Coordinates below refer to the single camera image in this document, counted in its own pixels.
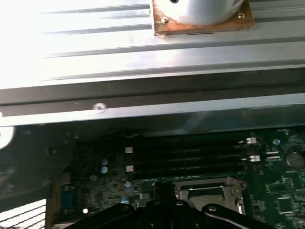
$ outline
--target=chip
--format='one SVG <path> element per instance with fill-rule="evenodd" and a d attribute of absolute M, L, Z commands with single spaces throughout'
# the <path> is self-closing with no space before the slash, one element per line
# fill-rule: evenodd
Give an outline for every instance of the chip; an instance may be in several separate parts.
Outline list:
<path fill-rule="evenodd" d="M 260 211 L 259 205 L 254 205 L 253 206 L 253 211 Z"/>
<path fill-rule="evenodd" d="M 281 197 L 277 199 L 280 214 L 293 213 L 292 202 L 290 197 Z"/>
<path fill-rule="evenodd" d="M 285 184 L 279 184 L 279 185 L 271 185 L 269 186 L 270 193 L 285 193 L 286 192 L 286 185 Z"/>

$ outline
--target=electronic component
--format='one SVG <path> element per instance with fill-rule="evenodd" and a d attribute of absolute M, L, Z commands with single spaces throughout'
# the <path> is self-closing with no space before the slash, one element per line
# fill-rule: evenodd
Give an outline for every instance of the electronic component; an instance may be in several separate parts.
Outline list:
<path fill-rule="evenodd" d="M 303 169 L 305 168 L 305 158 L 302 153 L 297 151 L 292 151 L 285 155 L 286 163 L 289 167 L 295 169 Z"/>
<path fill-rule="evenodd" d="M 278 151 L 271 151 L 271 152 L 266 152 L 266 154 L 267 155 L 269 155 L 269 154 L 279 154 L 279 152 Z"/>
<path fill-rule="evenodd" d="M 132 175 L 133 179 L 141 180 L 258 170 L 261 157 L 256 154 L 258 146 L 253 145 L 256 142 L 256 138 L 251 137 L 226 143 L 219 141 L 213 145 L 202 142 L 197 147 L 133 147 L 126 172 Z"/>
<path fill-rule="evenodd" d="M 106 158 L 104 158 L 102 160 L 102 166 L 106 166 L 108 164 L 108 160 Z"/>
<path fill-rule="evenodd" d="M 280 139 L 273 139 L 272 143 L 275 146 L 279 146 L 281 144 L 281 140 Z"/>
<path fill-rule="evenodd" d="M 127 197 L 124 197 L 121 201 L 122 204 L 130 204 L 130 201 Z"/>
<path fill-rule="evenodd" d="M 146 192 L 146 193 L 140 193 L 140 199 L 150 199 L 151 194 Z"/>
<path fill-rule="evenodd" d="M 266 160 L 274 160 L 274 159 L 280 159 L 281 157 L 280 156 L 268 156 L 266 158 Z"/>
<path fill-rule="evenodd" d="M 253 205 L 253 211 L 260 211 L 259 205 Z"/>
<path fill-rule="evenodd" d="M 292 202 L 290 197 L 280 197 L 277 199 L 280 214 L 293 213 Z"/>
<path fill-rule="evenodd" d="M 106 166 L 103 166 L 103 167 L 101 168 L 101 173 L 105 174 L 105 173 L 107 173 L 107 172 L 108 172 L 108 168 L 107 168 Z"/>
<path fill-rule="evenodd" d="M 285 193 L 286 185 L 285 184 L 270 185 L 269 191 L 270 191 L 270 194 Z"/>
<path fill-rule="evenodd" d="M 61 187 L 61 207 L 60 213 L 67 215 L 74 212 L 76 208 L 77 190 L 73 185 L 64 185 Z"/>
<path fill-rule="evenodd" d="M 91 175 L 90 176 L 90 180 L 91 181 L 96 181 L 97 180 L 97 176 L 96 175 Z"/>
<path fill-rule="evenodd" d="M 129 181 L 126 181 L 125 184 L 124 184 L 125 187 L 130 187 L 131 185 L 132 185 L 132 184 L 131 184 L 131 182 L 129 182 Z"/>
<path fill-rule="evenodd" d="M 133 148 L 132 147 L 126 147 L 125 148 L 125 153 L 126 154 L 132 154 L 133 153 Z"/>
<path fill-rule="evenodd" d="M 83 212 L 84 214 L 88 214 L 88 213 L 89 213 L 89 210 L 88 210 L 87 208 L 84 208 L 84 209 L 82 210 L 82 212 Z"/>

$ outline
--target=cpu socket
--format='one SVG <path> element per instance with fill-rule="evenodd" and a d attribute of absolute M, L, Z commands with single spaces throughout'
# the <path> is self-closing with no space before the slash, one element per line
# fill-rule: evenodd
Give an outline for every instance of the cpu socket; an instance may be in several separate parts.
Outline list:
<path fill-rule="evenodd" d="M 247 183 L 232 177 L 175 182 L 178 199 L 188 201 L 201 211 L 207 204 L 219 204 L 245 215 L 242 191 Z"/>

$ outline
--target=motherboard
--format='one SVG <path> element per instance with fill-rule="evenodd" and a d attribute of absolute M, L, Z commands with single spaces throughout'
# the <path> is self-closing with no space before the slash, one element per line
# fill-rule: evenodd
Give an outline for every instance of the motherboard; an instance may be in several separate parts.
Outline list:
<path fill-rule="evenodd" d="M 139 207 L 155 182 L 201 210 L 216 203 L 278 229 L 305 228 L 305 129 L 79 143 L 61 190 L 61 213 L 92 215 L 117 203 Z"/>

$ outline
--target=ventilation grille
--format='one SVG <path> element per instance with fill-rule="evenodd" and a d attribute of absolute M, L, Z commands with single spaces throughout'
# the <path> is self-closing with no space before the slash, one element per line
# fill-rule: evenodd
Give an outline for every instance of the ventilation grille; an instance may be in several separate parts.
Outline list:
<path fill-rule="evenodd" d="M 46 200 L 0 213 L 0 229 L 45 228 Z"/>

